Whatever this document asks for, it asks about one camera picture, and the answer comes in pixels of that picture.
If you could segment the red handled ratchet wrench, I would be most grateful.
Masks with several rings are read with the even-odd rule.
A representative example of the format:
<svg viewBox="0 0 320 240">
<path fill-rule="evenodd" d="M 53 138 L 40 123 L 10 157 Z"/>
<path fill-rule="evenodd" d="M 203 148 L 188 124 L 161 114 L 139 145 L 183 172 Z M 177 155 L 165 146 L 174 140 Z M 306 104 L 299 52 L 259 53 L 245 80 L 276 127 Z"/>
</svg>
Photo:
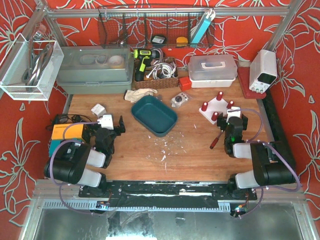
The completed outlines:
<svg viewBox="0 0 320 240">
<path fill-rule="evenodd" d="M 223 133 L 224 133 L 224 130 L 222 130 L 222 131 L 218 134 L 218 136 L 212 141 L 211 145 L 209 146 L 209 148 L 210 148 L 211 150 L 216 146 L 216 144 L 218 143 L 218 141 L 219 141 L 219 139 L 220 139 L 220 137 L 222 136 Z"/>
</svg>

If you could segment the large red spring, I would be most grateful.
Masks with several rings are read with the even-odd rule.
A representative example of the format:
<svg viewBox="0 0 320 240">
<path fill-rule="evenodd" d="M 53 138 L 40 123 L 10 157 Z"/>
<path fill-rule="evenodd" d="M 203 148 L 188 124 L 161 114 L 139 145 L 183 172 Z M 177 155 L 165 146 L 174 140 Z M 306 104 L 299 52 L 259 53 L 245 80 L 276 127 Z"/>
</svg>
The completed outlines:
<svg viewBox="0 0 320 240">
<path fill-rule="evenodd" d="M 217 96 L 216 96 L 216 100 L 217 100 L 217 101 L 221 101 L 222 98 L 223 98 L 223 95 L 224 95 L 224 93 L 223 93 L 222 91 L 219 91 L 218 94 L 217 94 Z"/>
</svg>

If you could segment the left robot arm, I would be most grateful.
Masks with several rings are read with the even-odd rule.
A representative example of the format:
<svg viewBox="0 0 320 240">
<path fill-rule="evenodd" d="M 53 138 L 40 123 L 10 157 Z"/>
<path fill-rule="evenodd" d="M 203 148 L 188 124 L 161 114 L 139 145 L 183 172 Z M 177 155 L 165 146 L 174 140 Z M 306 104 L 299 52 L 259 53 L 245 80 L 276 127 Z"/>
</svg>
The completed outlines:
<svg viewBox="0 0 320 240">
<path fill-rule="evenodd" d="M 75 127 L 92 125 L 94 129 L 94 145 L 90 141 L 77 137 L 67 139 L 67 132 Z M 54 149 L 44 167 L 45 177 L 58 185 L 82 185 L 103 189 L 107 186 L 107 177 L 100 172 L 87 168 L 106 169 L 115 152 L 115 139 L 126 132 L 123 117 L 119 117 L 118 125 L 113 125 L 113 116 L 105 114 L 96 122 L 77 122 L 68 124 L 62 132 L 62 140 Z"/>
</svg>

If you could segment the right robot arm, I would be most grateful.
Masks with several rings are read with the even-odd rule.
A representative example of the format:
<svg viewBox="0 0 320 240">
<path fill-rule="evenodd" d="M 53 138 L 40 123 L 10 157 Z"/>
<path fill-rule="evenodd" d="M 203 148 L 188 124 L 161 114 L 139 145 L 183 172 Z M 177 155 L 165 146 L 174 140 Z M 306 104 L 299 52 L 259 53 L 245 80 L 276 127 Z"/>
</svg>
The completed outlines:
<svg viewBox="0 0 320 240">
<path fill-rule="evenodd" d="M 248 125 L 248 118 L 244 114 L 224 116 L 220 113 L 216 124 L 224 134 L 225 153 L 231 158 L 249 159 L 252 162 L 252 170 L 229 177 L 227 185 L 231 192 L 266 187 L 288 192 L 300 189 L 295 160 L 282 142 L 243 140 L 243 131 Z"/>
</svg>

